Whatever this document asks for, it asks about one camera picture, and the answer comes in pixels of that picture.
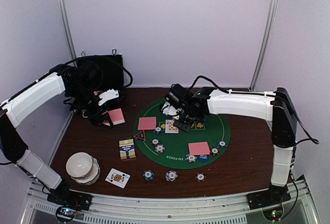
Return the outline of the green chips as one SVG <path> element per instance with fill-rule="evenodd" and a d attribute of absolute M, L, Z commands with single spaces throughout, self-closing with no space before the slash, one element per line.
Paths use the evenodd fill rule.
<path fill-rule="evenodd" d="M 159 134 L 161 131 L 162 131 L 161 127 L 156 127 L 155 130 L 154 130 L 154 133 Z"/>
<path fill-rule="evenodd" d="M 221 148 L 227 147 L 227 142 L 225 142 L 225 141 L 219 141 L 218 142 L 218 146 L 221 147 Z"/>

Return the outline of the blue small blind button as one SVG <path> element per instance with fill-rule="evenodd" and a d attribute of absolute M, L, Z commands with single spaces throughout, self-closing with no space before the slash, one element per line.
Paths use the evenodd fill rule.
<path fill-rule="evenodd" d="M 199 155 L 197 158 L 201 162 L 207 162 L 209 160 L 209 155 Z"/>

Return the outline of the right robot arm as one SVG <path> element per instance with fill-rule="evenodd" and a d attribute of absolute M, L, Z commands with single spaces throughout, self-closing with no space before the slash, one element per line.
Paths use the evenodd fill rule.
<path fill-rule="evenodd" d="M 262 93 L 202 87 L 191 93 L 180 84 L 174 84 L 165 99 L 173 108 L 179 129 L 185 132 L 192 122 L 203 120 L 209 114 L 248 116 L 271 122 L 274 158 L 270 187 L 264 199 L 275 204 L 284 196 L 293 164 L 298 121 L 286 89 Z"/>

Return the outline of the blue white poker chip stack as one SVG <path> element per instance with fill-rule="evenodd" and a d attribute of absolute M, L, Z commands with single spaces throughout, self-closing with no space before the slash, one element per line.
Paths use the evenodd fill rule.
<path fill-rule="evenodd" d="M 178 178 L 178 173 L 174 170 L 166 172 L 165 179 L 169 182 L 173 182 Z"/>

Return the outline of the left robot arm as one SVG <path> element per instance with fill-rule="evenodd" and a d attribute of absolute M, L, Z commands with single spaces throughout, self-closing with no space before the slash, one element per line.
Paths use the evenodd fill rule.
<path fill-rule="evenodd" d="M 33 111 L 57 95 L 72 97 L 87 111 L 94 126 L 108 122 L 113 126 L 107 103 L 119 98 L 119 92 L 109 89 L 95 95 L 91 83 L 84 79 L 72 62 L 59 64 L 41 78 L 1 103 L 1 151 L 5 158 L 42 183 L 62 205 L 70 205 L 74 194 L 61 175 L 35 155 L 22 140 L 16 128 Z"/>

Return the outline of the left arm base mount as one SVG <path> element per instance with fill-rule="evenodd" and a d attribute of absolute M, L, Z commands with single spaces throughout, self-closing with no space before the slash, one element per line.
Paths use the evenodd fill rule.
<path fill-rule="evenodd" d="M 92 203 L 92 195 L 69 191 L 65 197 L 56 197 L 50 193 L 47 196 L 47 201 L 58 205 L 68 206 L 78 211 L 88 211 Z"/>

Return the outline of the triangular all-in button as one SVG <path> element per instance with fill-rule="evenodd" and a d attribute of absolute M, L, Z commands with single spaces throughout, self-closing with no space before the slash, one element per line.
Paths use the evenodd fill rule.
<path fill-rule="evenodd" d="M 146 141 L 146 135 L 145 135 L 145 131 L 144 130 L 142 130 L 142 131 L 139 131 L 137 134 L 135 134 L 134 136 L 133 136 L 133 138 L 135 139 L 135 140 L 141 140 L 141 141 Z"/>

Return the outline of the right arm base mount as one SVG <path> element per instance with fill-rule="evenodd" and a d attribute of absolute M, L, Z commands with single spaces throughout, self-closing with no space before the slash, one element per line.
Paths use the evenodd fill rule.
<path fill-rule="evenodd" d="M 288 191 L 280 192 L 271 191 L 270 189 L 260 192 L 249 193 L 246 197 L 250 210 L 277 205 L 291 199 L 291 195 Z"/>

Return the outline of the red cards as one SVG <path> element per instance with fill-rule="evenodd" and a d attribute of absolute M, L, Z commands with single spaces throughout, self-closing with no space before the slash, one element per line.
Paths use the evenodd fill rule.
<path fill-rule="evenodd" d="M 188 148 L 189 148 L 189 153 L 194 156 L 210 154 L 210 148 L 208 142 L 189 143 Z"/>

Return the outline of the orange chips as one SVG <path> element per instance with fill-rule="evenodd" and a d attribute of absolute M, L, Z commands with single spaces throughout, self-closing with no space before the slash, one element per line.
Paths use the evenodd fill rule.
<path fill-rule="evenodd" d="M 159 139 L 152 139 L 152 140 L 151 140 L 151 144 L 152 144 L 153 146 L 158 146 L 158 145 L 160 144 L 160 140 L 159 140 Z"/>
<path fill-rule="evenodd" d="M 214 157 L 218 156 L 220 154 L 219 149 L 216 147 L 211 148 L 210 154 Z"/>

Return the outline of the red card being dealt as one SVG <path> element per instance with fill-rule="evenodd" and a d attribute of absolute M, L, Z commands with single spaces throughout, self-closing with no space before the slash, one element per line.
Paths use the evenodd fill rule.
<path fill-rule="evenodd" d="M 140 117 L 138 121 L 138 130 L 155 130 L 157 127 L 156 117 Z"/>

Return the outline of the blue white chips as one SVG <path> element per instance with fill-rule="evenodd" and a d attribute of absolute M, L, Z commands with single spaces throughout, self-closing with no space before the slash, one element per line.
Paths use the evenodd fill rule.
<path fill-rule="evenodd" d="M 196 156 L 191 155 L 191 154 L 187 154 L 187 155 L 186 155 L 186 160 L 187 160 L 189 163 L 194 163 L 194 162 L 196 161 Z"/>
<path fill-rule="evenodd" d="M 165 151 L 165 149 L 166 148 L 165 148 L 165 146 L 163 144 L 159 144 L 159 145 L 155 146 L 155 151 L 157 153 L 163 153 Z"/>

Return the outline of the green poker chip stack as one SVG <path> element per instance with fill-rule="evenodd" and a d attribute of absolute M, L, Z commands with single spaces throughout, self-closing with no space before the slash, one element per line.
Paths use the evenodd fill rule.
<path fill-rule="evenodd" d="M 155 175 L 154 175 L 153 171 L 145 170 L 144 173 L 143 173 L 143 177 L 144 177 L 145 180 L 151 181 L 151 180 L 154 179 Z"/>

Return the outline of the red backed card deck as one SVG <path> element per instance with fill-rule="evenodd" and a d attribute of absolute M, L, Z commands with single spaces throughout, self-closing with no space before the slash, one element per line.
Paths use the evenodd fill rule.
<path fill-rule="evenodd" d="M 124 115 L 121 108 L 114 109 L 107 112 L 114 125 L 125 123 Z"/>

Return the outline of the orange black poker chip stack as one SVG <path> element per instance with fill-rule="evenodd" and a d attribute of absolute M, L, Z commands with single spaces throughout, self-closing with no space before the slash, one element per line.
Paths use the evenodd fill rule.
<path fill-rule="evenodd" d="M 206 179 L 206 176 L 203 173 L 197 173 L 195 178 L 199 181 L 199 182 L 203 182 Z"/>

